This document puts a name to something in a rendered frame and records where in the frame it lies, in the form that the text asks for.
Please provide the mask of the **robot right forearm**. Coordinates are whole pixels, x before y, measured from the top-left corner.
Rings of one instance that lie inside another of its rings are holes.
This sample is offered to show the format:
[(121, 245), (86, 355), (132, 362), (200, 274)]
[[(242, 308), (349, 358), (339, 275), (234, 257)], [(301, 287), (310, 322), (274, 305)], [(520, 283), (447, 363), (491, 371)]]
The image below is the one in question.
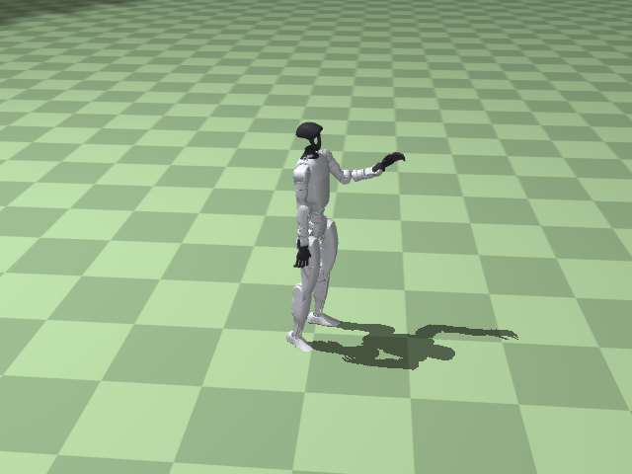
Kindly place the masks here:
[(308, 229), (309, 229), (309, 221), (310, 221), (308, 213), (309, 213), (308, 207), (306, 205), (301, 205), (296, 215), (296, 219), (298, 222), (297, 236), (298, 236), (298, 239), (300, 239), (300, 247), (304, 247), (308, 245), (308, 236), (309, 236)]

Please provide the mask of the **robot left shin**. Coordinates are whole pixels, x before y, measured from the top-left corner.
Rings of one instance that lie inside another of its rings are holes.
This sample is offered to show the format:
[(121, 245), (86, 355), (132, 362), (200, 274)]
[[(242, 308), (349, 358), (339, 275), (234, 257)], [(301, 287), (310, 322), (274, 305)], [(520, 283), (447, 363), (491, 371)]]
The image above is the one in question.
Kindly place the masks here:
[[(324, 303), (325, 303), (325, 300), (326, 300), (326, 297), (327, 297), (328, 286), (329, 286), (329, 278), (330, 278), (330, 273), (322, 281), (317, 281), (316, 285), (315, 285), (315, 287), (313, 289), (312, 294), (313, 294), (313, 297), (314, 297), (314, 300), (315, 300), (315, 316), (316, 316), (316, 314), (319, 317), (322, 317), (322, 315), (323, 315), (322, 311), (323, 311)], [(321, 309), (321, 313), (320, 313), (320, 309)], [(316, 316), (316, 317), (318, 317), (318, 316)]]

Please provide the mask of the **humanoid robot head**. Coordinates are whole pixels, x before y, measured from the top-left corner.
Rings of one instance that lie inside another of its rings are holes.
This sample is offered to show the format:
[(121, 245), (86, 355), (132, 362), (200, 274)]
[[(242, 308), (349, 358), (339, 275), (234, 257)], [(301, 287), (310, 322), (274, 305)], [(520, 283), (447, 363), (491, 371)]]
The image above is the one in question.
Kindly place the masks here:
[[(320, 132), (322, 131), (322, 129), (323, 127), (315, 122), (305, 122), (298, 127), (298, 129), (296, 130), (296, 136), (308, 139), (311, 144), (305, 147), (305, 151), (303, 155), (301, 156), (300, 160), (303, 159), (304, 157), (307, 158), (307, 156), (311, 154), (313, 155), (313, 157), (308, 158), (308, 159), (317, 159), (319, 157), (319, 154), (316, 153), (315, 151), (318, 151), (321, 148)], [(317, 144), (314, 143), (314, 138), (316, 136), (317, 136), (317, 141), (318, 141)]]

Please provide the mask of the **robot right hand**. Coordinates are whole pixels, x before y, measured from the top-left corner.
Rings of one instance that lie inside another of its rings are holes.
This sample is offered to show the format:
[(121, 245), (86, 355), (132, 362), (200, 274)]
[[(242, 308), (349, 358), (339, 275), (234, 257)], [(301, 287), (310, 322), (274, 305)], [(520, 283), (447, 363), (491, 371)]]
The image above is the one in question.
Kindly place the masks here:
[[(311, 258), (311, 254), (309, 253), (308, 250), (309, 247), (309, 240), (308, 240), (308, 245), (304, 246), (304, 247), (300, 247), (300, 239), (297, 240), (297, 248), (299, 249), (297, 256), (296, 256), (296, 263), (295, 265), (293, 265), (295, 268), (304, 268), (305, 267), (305, 261), (306, 261), (306, 266), (308, 266), (309, 264), (309, 257)], [(303, 261), (303, 263), (302, 263)], [(298, 265), (299, 263), (299, 265)], [(302, 266), (301, 266), (302, 265)]]

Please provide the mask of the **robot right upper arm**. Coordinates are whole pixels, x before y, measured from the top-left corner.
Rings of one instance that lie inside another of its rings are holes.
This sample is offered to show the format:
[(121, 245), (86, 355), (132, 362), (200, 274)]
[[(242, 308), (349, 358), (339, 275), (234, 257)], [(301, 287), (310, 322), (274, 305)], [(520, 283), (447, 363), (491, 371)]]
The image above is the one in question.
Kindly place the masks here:
[(293, 181), (295, 183), (295, 194), (296, 194), (296, 204), (297, 210), (301, 205), (306, 205), (309, 209), (310, 214), (313, 210), (313, 205), (306, 201), (308, 196), (308, 182), (310, 179), (310, 171), (308, 165), (299, 165), (293, 171)]

